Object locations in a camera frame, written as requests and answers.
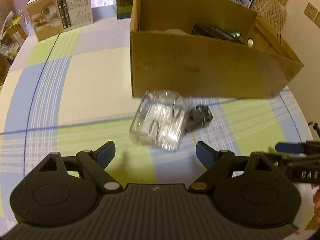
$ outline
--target table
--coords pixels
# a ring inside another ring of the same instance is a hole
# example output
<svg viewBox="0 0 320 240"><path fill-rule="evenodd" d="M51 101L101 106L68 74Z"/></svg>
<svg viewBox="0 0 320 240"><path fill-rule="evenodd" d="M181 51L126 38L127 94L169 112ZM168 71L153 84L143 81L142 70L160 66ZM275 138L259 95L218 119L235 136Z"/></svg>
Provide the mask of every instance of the table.
<svg viewBox="0 0 320 240"><path fill-rule="evenodd" d="M197 141L237 155L274 149L278 141L300 142L311 133L286 87L272 99L190 98L209 105L209 127L187 134L177 152L134 144L129 127L139 99L132 99L130 20L116 20L111 7L94 9L95 23L42 42L30 35L0 93L0 235L16 224L9 206L13 188L49 152L75 155L108 140L116 157L107 171L126 183L185 183L205 170ZM296 224L313 216L310 185Z"/></svg>

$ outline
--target white wall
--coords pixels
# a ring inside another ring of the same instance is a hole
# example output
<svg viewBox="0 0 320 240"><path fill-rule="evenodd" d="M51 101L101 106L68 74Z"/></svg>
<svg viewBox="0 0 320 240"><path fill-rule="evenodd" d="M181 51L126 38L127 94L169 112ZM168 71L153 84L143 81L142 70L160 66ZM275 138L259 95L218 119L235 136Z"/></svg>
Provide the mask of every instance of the white wall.
<svg viewBox="0 0 320 240"><path fill-rule="evenodd" d="M289 88L307 122L320 125L320 28L304 14L308 2L320 10L320 0L288 0L281 35L304 64ZM319 139L312 128L311 132L314 139Z"/></svg>

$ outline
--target human hand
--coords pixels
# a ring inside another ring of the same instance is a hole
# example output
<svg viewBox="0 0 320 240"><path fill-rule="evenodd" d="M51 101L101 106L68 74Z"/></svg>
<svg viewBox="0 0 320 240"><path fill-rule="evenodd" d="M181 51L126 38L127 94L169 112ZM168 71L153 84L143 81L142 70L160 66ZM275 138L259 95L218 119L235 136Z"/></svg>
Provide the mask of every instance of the human hand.
<svg viewBox="0 0 320 240"><path fill-rule="evenodd" d="M311 184L311 187L317 187L317 184ZM315 217L320 222L320 188L317 190L316 194L313 197L313 203L315 207Z"/></svg>

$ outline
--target electrical outlet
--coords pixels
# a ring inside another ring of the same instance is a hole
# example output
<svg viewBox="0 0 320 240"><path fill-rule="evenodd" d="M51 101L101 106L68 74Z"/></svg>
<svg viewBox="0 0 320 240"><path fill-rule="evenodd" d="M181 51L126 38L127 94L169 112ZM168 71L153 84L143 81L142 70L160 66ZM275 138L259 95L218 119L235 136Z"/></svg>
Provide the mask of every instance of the electrical outlet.
<svg viewBox="0 0 320 240"><path fill-rule="evenodd" d="M317 17L315 18L315 24L320 28L320 13L318 13Z"/></svg>
<svg viewBox="0 0 320 240"><path fill-rule="evenodd" d="M318 9L314 7L311 3L308 3L306 9L304 10L304 14L314 21L318 14Z"/></svg>

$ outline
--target checkered tablecloth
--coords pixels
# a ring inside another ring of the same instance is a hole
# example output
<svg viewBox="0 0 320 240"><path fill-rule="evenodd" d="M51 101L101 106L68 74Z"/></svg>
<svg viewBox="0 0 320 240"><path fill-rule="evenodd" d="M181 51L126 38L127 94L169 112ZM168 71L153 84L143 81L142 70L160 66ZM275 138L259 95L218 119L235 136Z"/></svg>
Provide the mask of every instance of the checkered tablecloth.
<svg viewBox="0 0 320 240"><path fill-rule="evenodd" d="M108 140L116 157L107 171L121 184L185 183L204 172L195 145L237 155L274 149L278 141L311 139L288 88L273 99L191 98L209 105L209 127L187 134L177 152L134 144L129 127L139 99L131 97L130 20L109 17L42 42L31 35L0 94L0 235L16 224L9 205L13 188L49 152L75 155ZM313 215L310 185L297 224Z"/></svg>

